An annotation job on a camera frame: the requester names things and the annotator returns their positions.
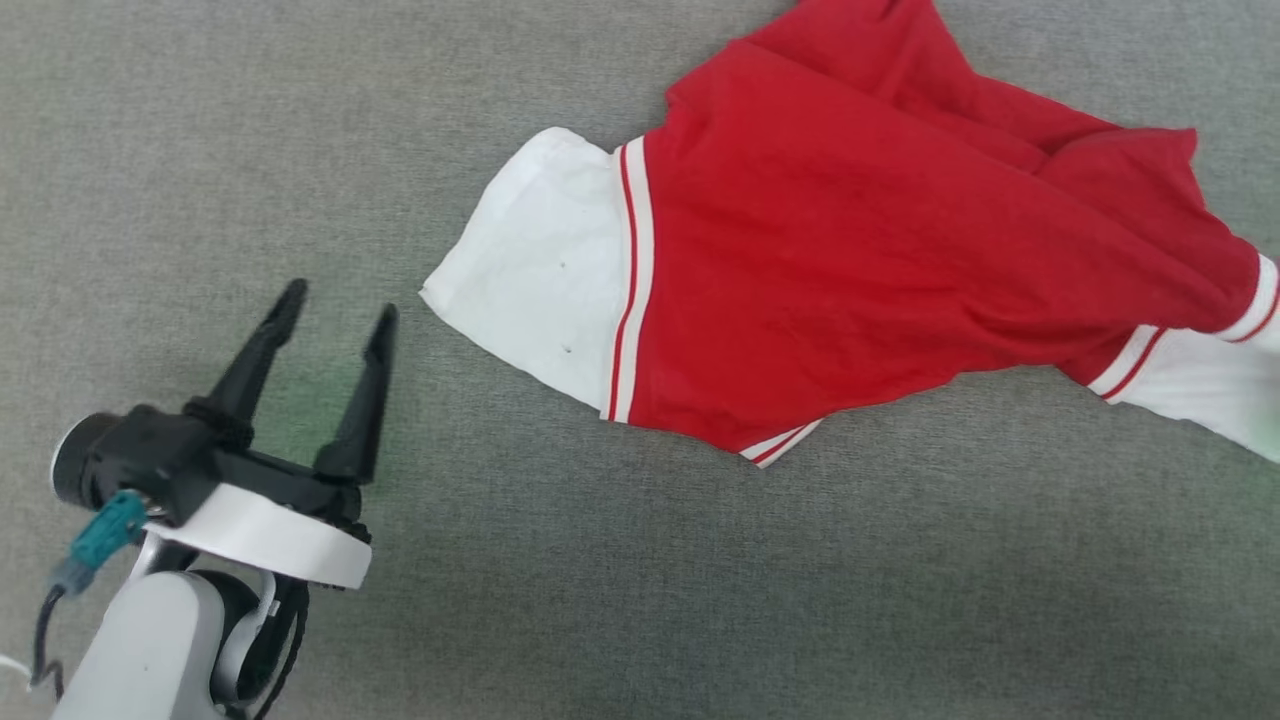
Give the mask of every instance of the red stripe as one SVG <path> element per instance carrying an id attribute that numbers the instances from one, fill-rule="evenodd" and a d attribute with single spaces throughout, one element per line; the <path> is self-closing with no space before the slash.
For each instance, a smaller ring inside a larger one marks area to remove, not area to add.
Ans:
<path id="1" fill-rule="evenodd" d="M 764 461 L 765 461 L 765 460 L 768 460 L 769 457 L 773 457 L 774 455 L 777 455 L 777 452 L 778 452 L 780 450 L 782 450 L 782 447 L 783 447 L 783 446 L 785 446 L 786 443 L 791 442 L 791 438 L 794 438 L 794 437 L 796 437 L 797 434 L 800 434 L 800 432 L 801 432 L 801 430 L 804 430 L 804 429 L 805 429 L 805 428 L 808 428 L 808 427 L 809 427 L 809 425 L 801 425 L 801 427 L 796 428 L 796 430 L 795 430 L 794 433 L 791 433 L 791 434 L 788 434 L 787 437 L 782 438 L 782 442 L 780 442 L 778 445 L 774 445 L 773 447 L 771 447 L 771 448 L 765 450 L 764 452 L 762 452 L 762 454 L 756 455 L 756 456 L 755 456 L 755 457 L 754 457 L 754 459 L 751 460 L 751 462 L 755 462 L 756 465 L 759 465 L 760 462 L 764 462 Z"/>
<path id="2" fill-rule="evenodd" d="M 1267 327 L 1267 324 L 1271 322 L 1272 315 L 1276 314 L 1276 305 L 1280 305 L 1280 284 L 1276 286 L 1276 292 L 1275 295 L 1271 296 L 1271 310 L 1267 310 L 1267 316 L 1262 318 L 1262 324 L 1254 328 L 1253 332 L 1251 332 L 1249 334 L 1242 337 L 1240 340 L 1233 340 L 1231 342 L 1245 342 L 1253 340 L 1253 336 L 1262 332 L 1262 328 Z"/>
<path id="3" fill-rule="evenodd" d="M 1116 393 L 1124 389 L 1125 386 L 1133 382 L 1135 377 L 1138 377 L 1138 370 L 1142 370 L 1143 364 L 1147 361 L 1148 357 L 1151 357 L 1151 351 L 1156 348 L 1156 342 L 1160 340 L 1160 336 L 1165 334 L 1166 332 L 1167 328 L 1160 328 L 1158 331 L 1156 331 L 1156 334 L 1151 336 L 1151 340 L 1147 341 L 1147 347 L 1143 348 L 1142 355 L 1138 356 L 1138 361 L 1134 363 L 1133 369 L 1129 370 L 1129 374 L 1125 375 L 1123 380 L 1120 380 L 1120 384 L 1111 388 L 1111 392 L 1103 395 L 1102 400 L 1111 400 L 1112 397 L 1116 396 Z"/>
<path id="4" fill-rule="evenodd" d="M 622 193 L 627 199 L 627 218 L 631 220 L 631 293 L 627 296 L 627 307 L 622 311 L 622 320 L 618 322 L 618 337 L 613 341 L 613 382 L 609 388 L 609 419 L 618 416 L 618 377 L 622 374 L 622 332 L 627 327 L 627 318 L 631 316 L 631 307 L 636 302 L 636 211 L 631 205 L 631 179 L 627 177 L 627 146 L 622 146 Z"/>

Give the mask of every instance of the gray fabric surface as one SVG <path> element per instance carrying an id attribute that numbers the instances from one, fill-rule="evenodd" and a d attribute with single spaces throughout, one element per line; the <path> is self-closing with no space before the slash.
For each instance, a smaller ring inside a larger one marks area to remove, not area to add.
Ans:
<path id="1" fill-rule="evenodd" d="M 403 311 L 365 589 L 317 594 L 276 717 L 1275 717 L 1280 471 L 1051 370 L 824 423 L 774 468 L 600 423 L 417 300 L 534 132 L 613 146 L 785 0 L 0 6 L 0 651 L 86 519 L 95 409 L 205 391 L 312 281 L 260 414 L 310 460 Z M 974 64 L 1197 126 L 1211 206 L 1280 251 L 1274 0 L 945 0 Z M 74 665 L 123 577 L 59 611 Z M 0 675 L 0 716 L 47 715 Z"/>

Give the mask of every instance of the white cable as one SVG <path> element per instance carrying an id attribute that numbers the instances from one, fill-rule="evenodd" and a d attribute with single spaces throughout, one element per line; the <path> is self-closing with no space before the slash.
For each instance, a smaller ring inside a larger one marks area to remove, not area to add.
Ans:
<path id="1" fill-rule="evenodd" d="M 18 662 L 17 660 L 9 657 L 8 655 L 4 655 L 3 652 L 0 652 L 0 667 L 9 667 L 12 670 L 17 670 L 22 673 L 23 678 L 27 679 L 27 683 L 31 683 L 31 667 L 27 667 L 22 662 Z"/>

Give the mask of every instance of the black cable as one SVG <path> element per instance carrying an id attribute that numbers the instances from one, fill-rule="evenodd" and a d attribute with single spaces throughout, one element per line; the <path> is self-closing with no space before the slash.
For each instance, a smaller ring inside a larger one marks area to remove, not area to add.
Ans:
<path id="1" fill-rule="evenodd" d="M 32 643 L 35 661 L 31 664 L 29 688 L 38 688 L 45 684 L 50 675 L 54 678 L 54 698 L 63 700 L 63 664 L 59 661 L 45 664 L 45 637 L 49 634 L 49 620 L 54 616 L 54 606 L 67 594 L 67 588 L 54 585 L 45 596 L 45 605 L 40 607 L 40 616 L 36 618 L 36 639 Z"/>
<path id="2" fill-rule="evenodd" d="M 311 605 L 311 593 L 306 585 L 298 588 L 298 612 L 293 620 L 293 639 L 289 642 L 289 653 L 284 657 L 280 674 L 276 675 L 275 684 L 271 685 L 271 692 L 266 694 L 266 700 L 262 701 L 262 707 L 257 710 L 253 720 L 266 717 L 268 711 L 271 710 L 271 705 L 275 703 L 275 698 L 280 697 L 280 691 L 284 689 L 284 679 L 289 676 L 293 664 L 298 660 L 298 650 L 302 648 L 302 633 L 307 628 L 307 606 Z"/>

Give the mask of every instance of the clothing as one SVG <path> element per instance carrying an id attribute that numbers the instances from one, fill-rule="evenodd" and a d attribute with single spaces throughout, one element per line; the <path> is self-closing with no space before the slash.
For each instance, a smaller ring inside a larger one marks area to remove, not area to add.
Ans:
<path id="1" fill-rule="evenodd" d="M 759 465 L 1020 364 L 1258 445 L 1231 402 L 1180 400 L 1207 359 L 1280 347 L 1276 268 L 1206 210 L 1192 131 L 982 77 L 927 0 L 804 0 L 667 100 L 612 156 L 530 141 L 424 299 L 605 419 Z"/>

